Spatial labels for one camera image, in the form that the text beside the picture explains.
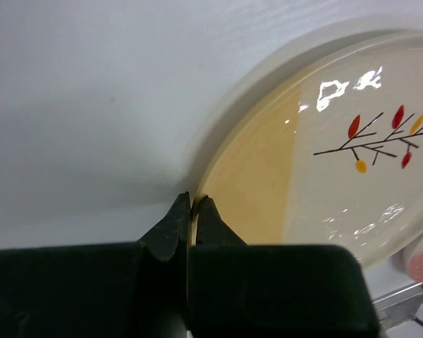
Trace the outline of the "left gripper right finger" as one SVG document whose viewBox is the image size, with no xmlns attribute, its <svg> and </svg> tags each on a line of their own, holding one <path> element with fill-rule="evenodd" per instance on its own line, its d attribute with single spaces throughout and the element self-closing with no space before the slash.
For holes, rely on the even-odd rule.
<svg viewBox="0 0 423 338">
<path fill-rule="evenodd" d="M 188 254 L 188 327 L 194 337 L 378 337 L 360 264 L 343 247 L 249 245 L 214 201 L 197 205 Z"/>
</svg>

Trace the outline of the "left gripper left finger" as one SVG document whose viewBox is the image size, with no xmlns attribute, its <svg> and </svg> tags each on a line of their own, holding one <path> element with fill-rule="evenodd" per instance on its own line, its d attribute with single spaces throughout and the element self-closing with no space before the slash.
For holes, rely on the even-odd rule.
<svg viewBox="0 0 423 338">
<path fill-rule="evenodd" d="M 160 337 L 186 310 L 190 196 L 131 242 L 0 250 L 0 337 Z"/>
</svg>

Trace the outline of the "yellow cream plate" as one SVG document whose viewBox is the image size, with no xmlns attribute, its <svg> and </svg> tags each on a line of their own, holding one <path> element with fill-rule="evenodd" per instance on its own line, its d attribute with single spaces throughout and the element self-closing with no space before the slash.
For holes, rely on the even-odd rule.
<svg viewBox="0 0 423 338">
<path fill-rule="evenodd" d="M 334 244 L 369 267 L 423 233 L 423 31 L 345 47 L 233 128 L 197 191 L 248 244 Z"/>
</svg>

